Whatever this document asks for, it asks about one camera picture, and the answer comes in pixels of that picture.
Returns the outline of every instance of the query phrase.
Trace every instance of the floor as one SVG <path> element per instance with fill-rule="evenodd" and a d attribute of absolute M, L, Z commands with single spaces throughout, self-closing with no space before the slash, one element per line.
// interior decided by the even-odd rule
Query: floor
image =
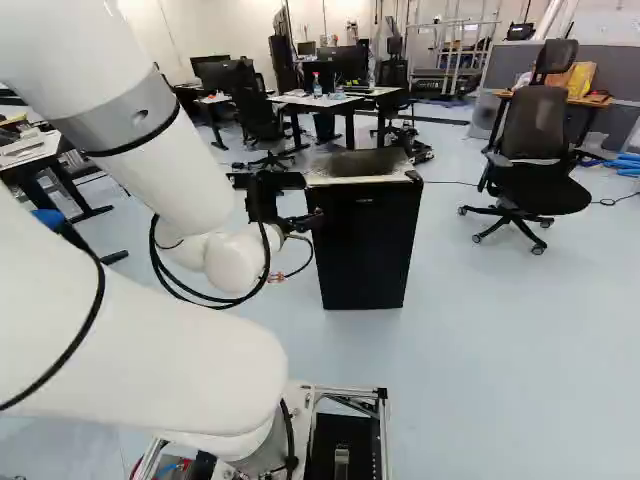
<path fill-rule="evenodd" d="M 421 115 L 435 116 L 432 106 L 423 107 L 429 108 Z M 359 148 L 373 146 L 368 130 L 375 122 L 356 118 Z M 310 117 L 302 124 L 313 131 Z M 337 125 L 343 128 L 340 119 Z M 425 180 L 477 182 L 483 142 L 465 139 L 467 127 L 418 128 L 436 154 L 418 167 Z M 230 150 L 214 151 L 221 163 L 261 156 L 242 147 L 236 128 L 222 135 Z M 327 148 L 305 151 L 299 164 Z M 594 199 L 638 189 L 636 181 L 609 170 L 574 175 Z M 114 269 L 160 288 L 145 248 L 149 210 L 109 178 L 80 188 L 93 205 L 115 205 L 113 212 L 81 223 L 82 235 L 99 254 L 127 248 L 131 256 Z M 233 313 L 278 335 L 292 378 L 389 389 L 397 479 L 637 478 L 640 324 L 631 300 L 640 285 L 640 197 L 559 219 L 541 233 L 550 244 L 541 257 L 529 253 L 529 240 L 513 228 L 482 245 L 472 243 L 471 235 L 489 220 L 458 217 L 456 207 L 463 203 L 483 206 L 491 199 L 468 186 L 425 185 L 403 309 L 324 311 L 312 264 Z M 285 195 L 280 207 L 284 215 L 303 213 L 302 193 Z M 245 218 L 239 202 L 230 223 Z M 274 268 L 294 267 L 303 249 L 287 245 Z M 195 283 L 207 288 L 201 277 Z M 0 475 L 119 480 L 127 478 L 150 435 L 74 421 L 3 418 L 0 438 Z"/>

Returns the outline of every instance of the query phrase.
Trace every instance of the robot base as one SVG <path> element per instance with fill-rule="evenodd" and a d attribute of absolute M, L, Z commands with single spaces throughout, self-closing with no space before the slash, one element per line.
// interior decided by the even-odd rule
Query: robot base
<path fill-rule="evenodd" d="M 391 480 L 385 388 L 333 388 L 290 384 L 284 394 L 291 413 L 299 459 L 292 480 Z M 155 439 L 134 480 L 284 480 L 284 469 L 249 476 L 198 452 L 195 459 L 161 455 L 166 441 Z M 171 465 L 181 465 L 170 472 Z"/>

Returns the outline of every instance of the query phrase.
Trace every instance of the black box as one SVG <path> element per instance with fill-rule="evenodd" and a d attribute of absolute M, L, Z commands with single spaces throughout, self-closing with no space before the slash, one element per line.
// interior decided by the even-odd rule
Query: black box
<path fill-rule="evenodd" d="M 313 243 L 327 310 L 403 305 L 423 182 L 417 174 L 390 177 L 395 180 L 310 184 L 305 191 L 309 212 L 324 212 Z"/>

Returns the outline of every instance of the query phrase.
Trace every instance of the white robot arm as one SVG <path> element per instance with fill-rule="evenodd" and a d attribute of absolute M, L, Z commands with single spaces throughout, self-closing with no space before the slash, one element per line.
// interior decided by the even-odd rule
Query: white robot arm
<path fill-rule="evenodd" d="M 259 232 L 213 233 L 233 210 L 231 184 L 120 12 L 97 0 L 19 3 L 0 19 L 12 45 L 2 81 L 160 215 L 166 256 L 225 292 L 248 291 L 264 266 Z M 278 229 L 267 235 L 280 250 Z"/>
<path fill-rule="evenodd" d="M 4 2 L 0 38 L 0 81 L 160 215 L 161 248 L 224 290 L 255 284 L 260 233 L 212 233 L 233 189 L 117 9 Z M 152 428 L 229 460 L 258 448 L 287 382 L 272 334 L 101 273 L 1 186 L 0 212 L 3 413 Z M 266 230 L 279 250 L 278 229 Z M 77 349 L 38 385 L 79 332 Z M 167 388 L 177 379 L 183 388 Z"/>

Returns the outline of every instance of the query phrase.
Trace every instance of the gray partition panel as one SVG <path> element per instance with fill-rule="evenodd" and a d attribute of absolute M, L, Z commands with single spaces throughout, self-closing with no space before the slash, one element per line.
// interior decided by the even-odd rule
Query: gray partition panel
<path fill-rule="evenodd" d="M 494 45 L 484 74 L 483 88 L 511 88 L 516 75 L 531 70 L 542 48 L 539 42 Z"/>
<path fill-rule="evenodd" d="M 491 50 L 483 78 L 484 89 L 512 87 L 516 76 L 531 69 L 542 42 L 505 42 Z M 598 112 L 592 131 L 609 135 L 603 148 L 618 151 L 632 132 L 640 116 L 640 46 L 580 45 L 577 61 L 592 61 L 598 70 L 592 88 L 608 90 L 616 101 L 638 102 L 637 105 L 614 103 Z M 575 137 L 583 125 L 585 109 L 570 108 L 569 138 Z"/>
<path fill-rule="evenodd" d="M 493 46 L 484 88 L 513 86 L 517 74 L 527 72 L 542 47 L 540 42 L 501 43 Z M 640 102 L 640 46 L 580 45 L 577 61 L 598 64 L 593 88 L 606 89 L 616 100 Z"/>

